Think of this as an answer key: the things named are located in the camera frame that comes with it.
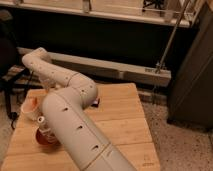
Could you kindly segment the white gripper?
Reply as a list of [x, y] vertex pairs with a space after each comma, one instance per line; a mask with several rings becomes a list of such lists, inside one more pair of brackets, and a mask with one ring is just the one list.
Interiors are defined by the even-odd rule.
[[61, 88], [61, 85], [58, 84], [54, 79], [54, 73], [52, 73], [50, 77], [40, 75], [39, 81], [46, 92], [51, 92]]

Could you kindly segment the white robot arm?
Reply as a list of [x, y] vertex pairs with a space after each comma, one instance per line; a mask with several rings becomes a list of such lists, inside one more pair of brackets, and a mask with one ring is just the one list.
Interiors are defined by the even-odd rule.
[[91, 78], [54, 65], [44, 48], [25, 54], [22, 62], [38, 76], [61, 85], [46, 95], [41, 110], [80, 171], [137, 171], [84, 112], [98, 95]]

